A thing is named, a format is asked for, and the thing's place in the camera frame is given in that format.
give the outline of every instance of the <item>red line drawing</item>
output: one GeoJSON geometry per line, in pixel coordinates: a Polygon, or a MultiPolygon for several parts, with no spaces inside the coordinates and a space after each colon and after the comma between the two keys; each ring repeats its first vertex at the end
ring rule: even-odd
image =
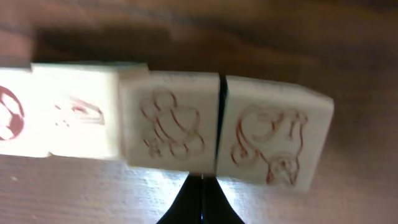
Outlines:
{"type": "Polygon", "coordinates": [[[24,109],[17,96],[0,86],[0,141],[15,139],[24,129],[24,109]]]}
{"type": "Polygon", "coordinates": [[[238,117],[235,132],[238,142],[231,148],[231,159],[238,167],[253,166],[259,159],[262,159],[268,165],[267,184],[282,182],[285,185],[294,186],[300,170],[299,156],[304,147],[303,129],[307,123],[307,115],[299,110],[248,106],[238,117]],[[243,124],[250,116],[256,118],[255,122],[262,126],[268,125],[268,132],[249,135],[243,129],[243,124]],[[288,123],[289,127],[287,141],[296,140],[298,142],[298,145],[295,145],[297,147],[295,152],[290,152],[290,150],[285,152],[278,142],[277,153],[265,156],[264,153],[269,148],[262,148],[261,144],[272,141],[278,133],[283,134],[285,130],[280,130],[283,123],[288,123]]]}
{"type": "Polygon", "coordinates": [[[162,148],[169,149],[174,158],[181,160],[205,150],[205,141],[198,132],[199,111],[191,106],[179,105],[170,90],[153,90],[151,99],[140,101],[140,109],[145,119],[152,123],[142,132],[151,157],[162,157],[162,148]]]}
{"type": "Polygon", "coordinates": [[[60,122],[55,125],[70,127],[70,123],[86,123],[104,125],[104,114],[99,107],[87,103],[81,99],[69,96],[55,104],[59,111],[60,122]]]}

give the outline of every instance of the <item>brown wooden surface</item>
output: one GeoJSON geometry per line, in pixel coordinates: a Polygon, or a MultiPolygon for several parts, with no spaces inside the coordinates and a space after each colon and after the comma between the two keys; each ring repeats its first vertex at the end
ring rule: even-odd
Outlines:
{"type": "MultiPolygon", "coordinates": [[[[294,82],[335,99],[311,191],[222,181],[247,223],[398,223],[398,3],[0,0],[0,64],[135,60],[294,82]]],[[[0,223],[155,223],[185,174],[0,156],[0,223]]]]}

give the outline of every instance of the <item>wood grain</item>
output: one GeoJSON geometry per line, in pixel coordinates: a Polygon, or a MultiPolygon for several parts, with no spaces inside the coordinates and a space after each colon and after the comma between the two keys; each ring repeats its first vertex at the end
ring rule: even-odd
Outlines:
{"type": "MultiPolygon", "coordinates": [[[[309,194],[222,180],[226,196],[247,223],[398,222],[397,1],[0,0],[0,49],[1,66],[135,60],[330,95],[309,194]]],[[[155,223],[186,175],[62,157],[0,169],[0,223],[155,223]]]]}

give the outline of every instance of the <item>white tile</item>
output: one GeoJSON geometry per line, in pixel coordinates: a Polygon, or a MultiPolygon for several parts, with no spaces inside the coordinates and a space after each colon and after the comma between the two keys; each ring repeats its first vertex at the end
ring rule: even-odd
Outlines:
{"type": "Polygon", "coordinates": [[[302,86],[227,77],[217,175],[305,191],[333,116],[333,100],[302,86]]]}
{"type": "Polygon", "coordinates": [[[30,71],[0,69],[0,154],[48,156],[46,96],[30,71]]]}
{"type": "Polygon", "coordinates": [[[49,93],[53,128],[51,153],[119,159],[121,134],[116,67],[33,64],[32,70],[49,93]]]}
{"type": "Polygon", "coordinates": [[[215,73],[152,72],[122,82],[128,163],[214,173],[218,91],[215,73]]]}

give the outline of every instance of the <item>red drawing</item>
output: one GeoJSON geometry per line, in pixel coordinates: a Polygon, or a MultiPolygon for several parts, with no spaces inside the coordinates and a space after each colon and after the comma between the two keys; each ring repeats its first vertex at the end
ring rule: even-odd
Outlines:
{"type": "Polygon", "coordinates": [[[161,157],[162,148],[167,148],[177,159],[188,159],[192,153],[201,154],[205,150],[205,142],[198,132],[199,111],[178,105],[170,90],[154,90],[151,99],[140,102],[140,108],[146,120],[152,123],[142,132],[151,157],[161,157]]]}
{"type": "Polygon", "coordinates": [[[238,167],[248,167],[262,159],[268,165],[268,184],[282,182],[294,186],[300,170],[299,155],[304,147],[303,128],[307,123],[307,115],[298,110],[247,107],[236,125],[238,142],[231,149],[232,161],[238,167]],[[276,148],[276,152],[274,149],[274,153],[268,153],[270,147],[276,148]]]}
{"type": "Polygon", "coordinates": [[[24,129],[24,109],[13,92],[0,86],[0,140],[18,137],[24,129]]]}
{"type": "Polygon", "coordinates": [[[55,123],[57,126],[69,127],[71,123],[105,124],[104,115],[97,106],[72,96],[57,102],[55,108],[60,116],[60,121],[55,123]]]}

